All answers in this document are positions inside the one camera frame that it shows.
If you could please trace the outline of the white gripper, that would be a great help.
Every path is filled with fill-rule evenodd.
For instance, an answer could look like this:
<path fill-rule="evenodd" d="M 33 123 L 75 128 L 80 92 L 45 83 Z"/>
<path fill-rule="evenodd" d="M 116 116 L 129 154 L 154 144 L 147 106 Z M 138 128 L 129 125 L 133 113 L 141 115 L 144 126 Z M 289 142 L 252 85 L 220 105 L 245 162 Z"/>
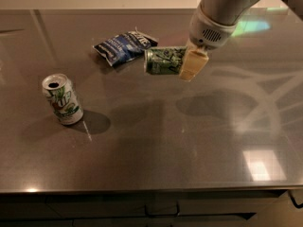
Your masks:
<path fill-rule="evenodd" d="M 185 81 L 194 79 L 208 63 L 207 50 L 217 49 L 226 44 L 236 26 L 218 24 L 205 15 L 198 7 L 189 23 L 190 41 L 201 47 L 188 47 L 183 57 L 179 78 Z"/>

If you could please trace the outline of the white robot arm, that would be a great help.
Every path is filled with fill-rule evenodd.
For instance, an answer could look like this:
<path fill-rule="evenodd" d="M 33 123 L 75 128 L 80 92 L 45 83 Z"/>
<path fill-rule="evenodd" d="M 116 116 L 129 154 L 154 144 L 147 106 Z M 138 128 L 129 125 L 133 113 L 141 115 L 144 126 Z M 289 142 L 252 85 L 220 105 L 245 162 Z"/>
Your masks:
<path fill-rule="evenodd" d="M 191 81 L 208 62 L 207 52 L 226 44 L 239 19 L 259 0 L 201 0 L 188 28 L 188 41 L 179 77 Z M 303 19 L 303 0 L 281 0 Z"/>

